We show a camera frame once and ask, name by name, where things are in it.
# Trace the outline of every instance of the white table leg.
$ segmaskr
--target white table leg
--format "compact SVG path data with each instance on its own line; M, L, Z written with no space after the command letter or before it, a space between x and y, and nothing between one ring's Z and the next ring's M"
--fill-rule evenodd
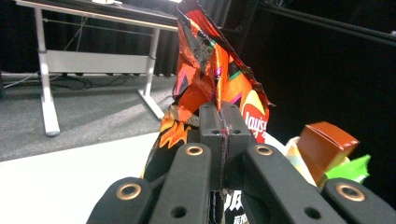
M61 133L56 116L55 105L50 93L50 73L47 65L46 43L44 38L43 16L40 8L35 8L35 27L37 29L38 59L40 61L41 83L43 92L41 104L43 108L44 126L47 136L56 136Z
M143 100L146 102L146 104L151 109L151 111L155 114L157 119L161 120L163 118L163 111L160 109L160 107L154 102L154 100L149 95L150 91L151 91L151 82L152 82L152 76L154 73L155 56L157 53L159 37L160 37L160 29L158 29L158 28L153 29L151 45L150 45L149 55L148 55L148 63L147 63L147 67L146 67L146 76L148 78L147 83L146 83L146 88L144 90L138 90L138 93L143 98Z

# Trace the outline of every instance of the carpeted floor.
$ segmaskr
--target carpeted floor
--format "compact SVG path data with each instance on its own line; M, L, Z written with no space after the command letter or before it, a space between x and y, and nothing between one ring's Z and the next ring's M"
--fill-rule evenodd
M3 73L5 85L24 77ZM153 78L151 96L163 111L173 102L175 81L175 76ZM56 137L45 135L39 83L6 88L0 100L0 161L158 132L160 122L136 92L145 83L146 76L132 75L69 75L51 81L61 129Z

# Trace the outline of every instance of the white table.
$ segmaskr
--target white table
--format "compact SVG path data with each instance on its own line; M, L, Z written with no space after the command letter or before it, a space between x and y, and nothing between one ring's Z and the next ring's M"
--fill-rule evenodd
M19 6L35 9L38 57L43 88L41 102L47 136L56 136L61 133L50 91L50 73L146 73L146 87L138 93L158 119L163 117L163 112L150 97L151 81L160 30L177 32L175 17L149 10L142 12L128 5L101 6L92 3L91 0L15 0L15 2ZM149 54L148 56L132 56L47 50L42 18L43 9L152 28Z
M0 223L86 223L111 184L141 175L157 136L0 162ZM266 143L284 153L269 134Z

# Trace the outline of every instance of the green paper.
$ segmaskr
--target green paper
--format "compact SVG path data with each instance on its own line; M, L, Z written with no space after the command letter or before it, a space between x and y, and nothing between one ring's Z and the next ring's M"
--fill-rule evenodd
M326 176L328 179L341 177L362 183L363 180L369 176L367 164L370 158L370 155L365 155L353 161L335 166L330 171L326 172Z

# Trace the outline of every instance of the cardboard box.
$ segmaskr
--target cardboard box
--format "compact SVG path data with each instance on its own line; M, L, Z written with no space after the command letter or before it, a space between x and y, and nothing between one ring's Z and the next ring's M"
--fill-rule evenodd
M305 125L297 147L309 172L319 184L324 173L340 164L359 144L352 135L328 122Z

